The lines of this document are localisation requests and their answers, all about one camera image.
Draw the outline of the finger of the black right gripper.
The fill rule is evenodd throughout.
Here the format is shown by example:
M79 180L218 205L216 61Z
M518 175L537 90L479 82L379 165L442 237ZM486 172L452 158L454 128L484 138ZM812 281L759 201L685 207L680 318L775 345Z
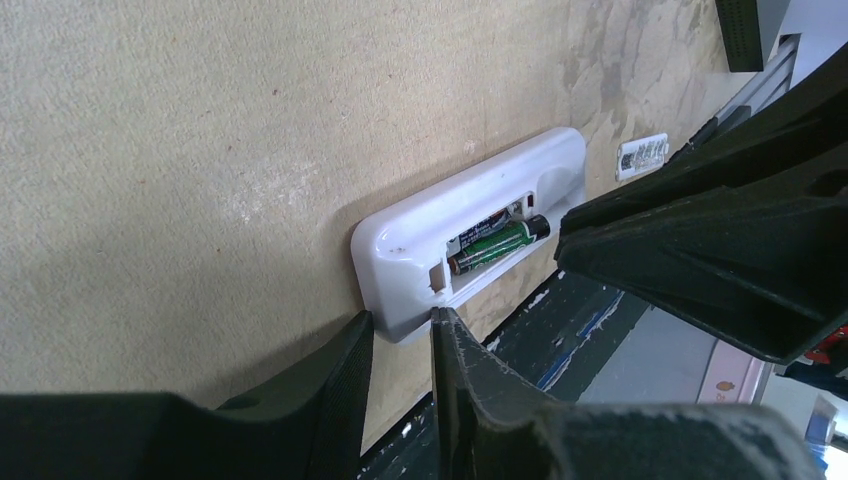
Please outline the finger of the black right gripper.
M565 234L557 263L788 363L847 321L847 161L822 155Z
M738 127L658 171L572 209L564 232L603 227L719 187L739 187L834 152L847 166L847 49Z

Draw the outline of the white battery cover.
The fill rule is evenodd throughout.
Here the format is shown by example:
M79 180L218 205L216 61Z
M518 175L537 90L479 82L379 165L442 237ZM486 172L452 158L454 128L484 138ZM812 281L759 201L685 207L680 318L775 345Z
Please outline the white battery cover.
M622 182L659 169L665 164L669 148L666 133L622 143L617 149L616 180Z

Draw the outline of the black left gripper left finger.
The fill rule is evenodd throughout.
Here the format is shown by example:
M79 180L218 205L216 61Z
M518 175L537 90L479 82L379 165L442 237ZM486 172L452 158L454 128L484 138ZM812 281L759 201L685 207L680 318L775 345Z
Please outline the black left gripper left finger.
M169 392L7 394L5 479L352 479L374 328L358 313L326 344L209 409Z

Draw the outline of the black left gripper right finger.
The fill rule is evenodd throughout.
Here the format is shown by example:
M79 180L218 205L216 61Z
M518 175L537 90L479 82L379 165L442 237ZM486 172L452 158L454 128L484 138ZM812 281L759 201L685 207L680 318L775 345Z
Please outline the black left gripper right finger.
M430 313L443 479L819 479L778 413L745 404L572 404Z

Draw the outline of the green black AAA battery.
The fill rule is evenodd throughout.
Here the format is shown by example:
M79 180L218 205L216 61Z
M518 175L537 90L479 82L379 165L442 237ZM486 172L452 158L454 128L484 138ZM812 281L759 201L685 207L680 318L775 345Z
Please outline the green black AAA battery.
M482 265L549 236L550 224L543 215L510 221L495 233L476 240L448 259L453 275L463 275Z

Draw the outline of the black orange AAA battery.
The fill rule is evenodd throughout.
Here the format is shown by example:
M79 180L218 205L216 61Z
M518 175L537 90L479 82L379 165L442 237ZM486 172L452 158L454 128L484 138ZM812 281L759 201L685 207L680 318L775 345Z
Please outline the black orange AAA battery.
M467 248L474 242L493 235L504 229L508 223L523 213L523 206L519 202L502 208L484 220L476 223L456 237L460 249Z

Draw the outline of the white remote control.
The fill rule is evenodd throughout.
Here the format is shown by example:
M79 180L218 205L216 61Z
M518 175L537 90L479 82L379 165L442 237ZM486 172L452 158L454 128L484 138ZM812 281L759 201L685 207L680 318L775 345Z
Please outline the white remote control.
M351 253L376 332L391 343L414 341L428 330L431 308L462 306L554 240L562 217L586 199L586 152L579 131L554 128L362 220ZM518 219L544 216L549 236L453 274L450 241L515 204Z

